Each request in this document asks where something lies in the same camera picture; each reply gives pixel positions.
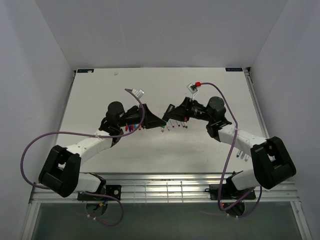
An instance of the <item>wire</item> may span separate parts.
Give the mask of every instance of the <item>wire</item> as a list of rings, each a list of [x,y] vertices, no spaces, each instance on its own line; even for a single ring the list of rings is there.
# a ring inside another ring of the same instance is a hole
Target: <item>wire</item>
[[[88,215],[89,217],[93,218],[94,220],[96,220],[96,221],[98,221],[98,222],[100,222],[100,223],[102,223],[102,224],[104,224],[104,225],[106,225],[108,227],[115,227],[119,223],[121,223],[121,221],[124,219],[124,216],[125,216],[124,206],[121,203],[121,201],[119,201],[117,198],[115,198],[113,196],[108,196],[108,195],[94,194],[94,193],[90,193],[90,192],[86,192],[86,191],[84,191],[83,194],[88,195],[88,196],[92,196],[92,197],[102,197],[102,198],[112,199],[112,200],[116,201],[119,204],[120,208],[121,208],[121,217],[115,223],[108,223],[108,222],[106,222],[106,221],[104,221],[102,219],[99,219],[99,218],[97,218],[97,217],[95,217],[93,215],[90,215],[90,214]]]
[[[39,188],[39,189],[50,189],[46,186],[43,186],[43,185],[38,185],[36,183],[33,183],[31,182],[26,174],[25,174],[25,170],[24,170],[24,160],[25,160],[25,156],[26,156],[26,153],[28,151],[28,149],[31,147],[32,144],[34,144],[36,141],[38,141],[39,139],[42,139],[46,136],[50,136],[50,135],[58,135],[58,134],[65,134],[65,135],[76,135],[76,136],[83,136],[83,137],[89,137],[89,138],[96,138],[96,137],[99,137],[101,139],[111,139],[111,138],[121,138],[121,137],[126,137],[126,136],[129,136],[130,134],[133,134],[136,130],[138,130],[138,128],[141,126],[141,124],[144,122],[144,119],[145,119],[145,107],[144,105],[142,104],[142,102],[140,101],[140,99],[135,96],[133,93],[132,93],[132,89],[127,89],[125,88],[124,89],[125,91],[127,91],[128,93],[130,93],[137,101],[138,103],[140,104],[141,108],[142,108],[142,118],[141,118],[141,121],[139,122],[138,126],[131,132],[128,132],[128,133],[125,133],[123,135],[116,135],[116,136],[103,136],[103,135],[94,135],[94,134],[86,134],[86,133],[78,133],[78,132],[70,132],[70,131],[52,131],[52,132],[47,132],[45,134],[42,134],[38,137],[36,137],[35,139],[33,139],[24,149],[23,153],[22,153],[22,156],[21,156],[21,160],[20,160],[20,171],[21,171],[21,175],[23,177],[23,179],[28,183],[30,184],[31,186],[35,187],[35,188]]]
[[[233,112],[231,111],[231,108],[227,102],[227,99],[225,98],[224,94],[222,93],[222,91],[213,83],[211,82],[202,82],[201,85],[211,85],[213,86],[221,95],[226,107],[228,108],[229,110],[229,113],[231,114],[231,117],[234,121],[234,124],[235,124],[235,131],[234,131],[234,136],[233,136],[233,140],[232,140],[232,144],[231,144],[231,147],[230,147],[230,150],[229,150],[229,153],[226,157],[226,160],[225,160],[225,164],[224,164],[224,167],[223,167],[223,171],[222,171],[222,174],[221,174],[221,179],[220,179],[220,183],[219,183],[219,190],[218,190],[218,208],[221,210],[221,211],[227,211],[231,208],[233,208],[235,205],[237,205],[238,203],[240,203],[244,198],[246,198],[255,188],[251,188],[249,191],[247,191],[242,197],[240,197],[237,201],[235,201],[234,203],[232,203],[230,206],[227,206],[227,207],[223,207],[222,204],[221,204],[221,192],[222,192],[222,186],[223,186],[223,181],[225,179],[225,175],[226,175],[226,172],[227,172],[227,167],[228,167],[228,164],[229,164],[229,161],[230,161],[230,157],[231,157],[231,154],[232,154],[232,151],[235,147],[235,144],[236,144],[236,139],[237,139],[237,134],[238,134],[238,121],[236,120],[235,118],[235,115],[233,114]],[[261,195],[262,195],[262,187],[260,187],[260,196],[259,198],[257,199],[257,202],[256,204],[254,205],[254,207],[246,214],[242,215],[242,217],[245,217],[247,215],[249,215],[250,213],[252,213],[252,211],[258,206],[259,202],[260,202],[260,199],[261,199]]]

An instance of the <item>white tabletop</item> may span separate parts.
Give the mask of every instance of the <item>white tabletop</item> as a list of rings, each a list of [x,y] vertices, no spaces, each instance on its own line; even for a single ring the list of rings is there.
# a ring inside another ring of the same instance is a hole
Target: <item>white tabletop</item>
[[[215,83],[224,93],[239,128],[263,136],[244,73],[226,72],[224,68],[105,68],[77,73],[60,130],[94,134],[109,103],[119,101],[125,110],[136,104],[124,88],[143,89],[141,101],[162,118],[169,104],[178,106],[185,97],[192,96],[187,85],[195,82]],[[195,99],[206,106],[213,96],[220,95],[212,86],[204,85]],[[226,118],[232,122],[228,111]],[[81,172],[221,173],[230,146],[210,138],[206,124],[190,119],[188,129],[175,126],[164,132],[159,127],[136,131],[88,160]],[[59,135],[57,144],[65,147],[82,139]],[[233,150],[228,172],[252,168],[251,159],[236,158],[237,152]]]

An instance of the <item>white cable clip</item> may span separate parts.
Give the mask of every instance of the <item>white cable clip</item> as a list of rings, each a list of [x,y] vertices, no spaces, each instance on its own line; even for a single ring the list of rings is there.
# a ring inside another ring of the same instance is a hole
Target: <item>white cable clip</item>
[[[94,134],[94,137],[95,137],[96,139],[102,140],[101,137],[99,137],[99,135],[98,135],[97,132]]]

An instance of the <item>white enclosure wall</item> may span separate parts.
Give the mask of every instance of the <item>white enclosure wall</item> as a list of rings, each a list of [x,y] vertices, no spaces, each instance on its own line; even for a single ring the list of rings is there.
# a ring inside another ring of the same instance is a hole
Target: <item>white enclosure wall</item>
[[[249,67],[287,0],[36,0],[72,69]]]
[[[0,239],[16,240],[31,193],[20,157],[40,134],[56,130],[73,72],[34,0],[0,0]],[[25,170],[36,181],[53,138],[36,144]]]
[[[252,68],[270,135],[283,139],[313,239],[320,239],[320,1],[289,0]]]

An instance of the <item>black mounting plate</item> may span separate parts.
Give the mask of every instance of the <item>black mounting plate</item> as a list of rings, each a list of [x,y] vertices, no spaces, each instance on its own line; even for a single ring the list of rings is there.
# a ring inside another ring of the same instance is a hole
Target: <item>black mounting plate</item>
[[[236,193],[229,194],[226,191],[224,191],[224,186],[222,186],[221,191],[221,199],[222,200],[237,200],[241,198],[247,191],[250,191],[250,188],[237,191]],[[219,190],[219,184],[210,184],[209,188],[205,189],[205,192],[210,193],[210,199],[211,200],[218,200],[218,190]],[[244,199],[247,200],[254,200],[256,199],[255,191],[252,191],[248,196],[246,196]]]
[[[118,200],[121,200],[121,185],[105,185],[105,195],[114,197]],[[97,198],[95,196],[89,196],[82,193],[78,193],[76,198],[78,201],[104,201],[105,197]]]

